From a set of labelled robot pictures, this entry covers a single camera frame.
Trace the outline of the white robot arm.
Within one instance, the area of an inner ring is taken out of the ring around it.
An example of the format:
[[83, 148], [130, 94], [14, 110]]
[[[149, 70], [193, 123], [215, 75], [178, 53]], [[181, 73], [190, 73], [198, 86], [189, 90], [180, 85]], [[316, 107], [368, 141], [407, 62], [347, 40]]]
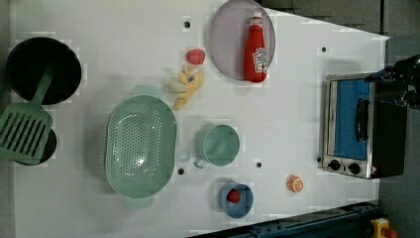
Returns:
[[369, 74], [365, 82], [375, 85], [375, 99], [396, 106], [419, 109], [419, 56], [397, 61], [384, 69]]

